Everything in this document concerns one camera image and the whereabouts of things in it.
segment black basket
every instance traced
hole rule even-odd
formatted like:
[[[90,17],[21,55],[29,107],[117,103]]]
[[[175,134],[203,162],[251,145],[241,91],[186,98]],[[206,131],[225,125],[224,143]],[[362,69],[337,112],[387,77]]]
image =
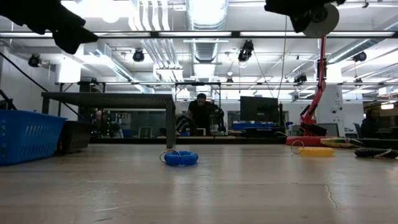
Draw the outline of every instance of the black basket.
[[[56,153],[65,155],[87,148],[93,128],[93,124],[66,121],[62,128]]]

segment metal table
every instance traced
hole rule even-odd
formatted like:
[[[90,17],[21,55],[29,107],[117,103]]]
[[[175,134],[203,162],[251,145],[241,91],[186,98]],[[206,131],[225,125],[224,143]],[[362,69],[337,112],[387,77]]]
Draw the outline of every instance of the metal table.
[[[167,148],[175,145],[175,105],[171,94],[127,94],[127,93],[42,93],[42,113],[49,113],[50,100],[82,108],[112,109],[165,109]]]

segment table surface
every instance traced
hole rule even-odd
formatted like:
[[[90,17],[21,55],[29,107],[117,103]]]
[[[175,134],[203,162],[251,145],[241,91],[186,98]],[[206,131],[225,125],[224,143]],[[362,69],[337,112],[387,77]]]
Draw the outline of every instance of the table surface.
[[[165,109],[171,94],[127,94],[127,93],[42,93],[43,97],[84,108],[137,108]]]
[[[2,224],[397,223],[398,160],[300,157],[284,145],[184,145],[191,167],[159,161],[161,145],[86,152],[0,167]]]

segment blue coiled cable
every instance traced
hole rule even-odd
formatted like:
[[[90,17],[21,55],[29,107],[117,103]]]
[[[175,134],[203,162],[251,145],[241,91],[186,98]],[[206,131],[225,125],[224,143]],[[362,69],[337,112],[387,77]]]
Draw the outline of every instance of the blue coiled cable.
[[[192,166],[197,163],[198,154],[190,151],[168,150],[160,155],[160,160],[169,166]]]

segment red robotic arm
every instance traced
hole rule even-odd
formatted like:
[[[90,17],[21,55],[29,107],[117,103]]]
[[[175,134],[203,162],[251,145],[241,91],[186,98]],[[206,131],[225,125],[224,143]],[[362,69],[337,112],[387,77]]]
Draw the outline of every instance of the red robotic arm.
[[[321,128],[312,122],[313,114],[321,100],[322,94],[326,88],[326,81],[325,81],[325,48],[326,48],[326,37],[322,37],[321,39],[321,49],[320,49],[320,62],[318,66],[318,85],[317,85],[317,92],[313,98],[311,105],[308,105],[303,112],[301,113],[300,117],[302,120],[301,128],[304,130],[304,136],[324,136],[326,135],[326,129]]]

